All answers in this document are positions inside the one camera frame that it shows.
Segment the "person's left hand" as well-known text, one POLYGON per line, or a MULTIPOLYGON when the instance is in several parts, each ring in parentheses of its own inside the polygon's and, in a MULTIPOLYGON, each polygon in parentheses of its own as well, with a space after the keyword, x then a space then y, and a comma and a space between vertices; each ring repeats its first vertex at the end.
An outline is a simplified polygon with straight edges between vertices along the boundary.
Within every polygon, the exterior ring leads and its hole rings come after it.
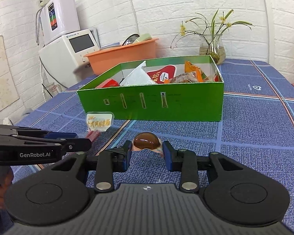
POLYGON ((14 178, 13 170, 11 167, 8 167, 8 172, 5 176, 4 182, 0 186, 0 210, 5 209, 4 195, 5 195, 8 187, 12 185, 13 178, 14 178))

